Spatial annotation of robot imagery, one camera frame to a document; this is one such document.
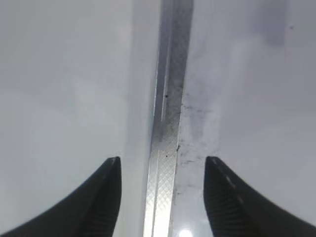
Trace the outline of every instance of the metal channel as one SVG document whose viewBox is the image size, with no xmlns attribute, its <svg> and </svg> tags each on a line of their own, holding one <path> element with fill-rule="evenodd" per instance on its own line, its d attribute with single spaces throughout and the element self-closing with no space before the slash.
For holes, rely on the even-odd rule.
<svg viewBox="0 0 316 237">
<path fill-rule="evenodd" d="M 154 124 L 143 237 L 167 237 L 193 0 L 161 0 Z"/>
</svg>

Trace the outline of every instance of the ribbed black plastic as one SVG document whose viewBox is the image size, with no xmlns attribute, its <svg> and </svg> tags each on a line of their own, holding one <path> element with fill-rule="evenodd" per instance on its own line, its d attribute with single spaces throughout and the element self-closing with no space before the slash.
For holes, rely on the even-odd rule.
<svg viewBox="0 0 316 237">
<path fill-rule="evenodd" d="M 110 158 L 64 200 L 2 236 L 111 237 L 120 197 L 120 160 Z"/>
<path fill-rule="evenodd" d="M 316 228 L 279 208 L 219 158 L 205 163 L 204 203 L 215 237 L 316 237 Z"/>
</svg>

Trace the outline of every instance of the white surface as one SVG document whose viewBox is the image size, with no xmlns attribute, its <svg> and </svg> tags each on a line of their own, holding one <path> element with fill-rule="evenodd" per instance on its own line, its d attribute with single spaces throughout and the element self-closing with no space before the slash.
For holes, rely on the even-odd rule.
<svg viewBox="0 0 316 237">
<path fill-rule="evenodd" d="M 159 1 L 0 1 L 0 233 L 122 156 L 115 236 L 141 235 L 158 23 Z"/>
<path fill-rule="evenodd" d="M 316 2 L 195 1 L 173 234 L 211 236 L 204 160 L 316 225 Z"/>
</svg>

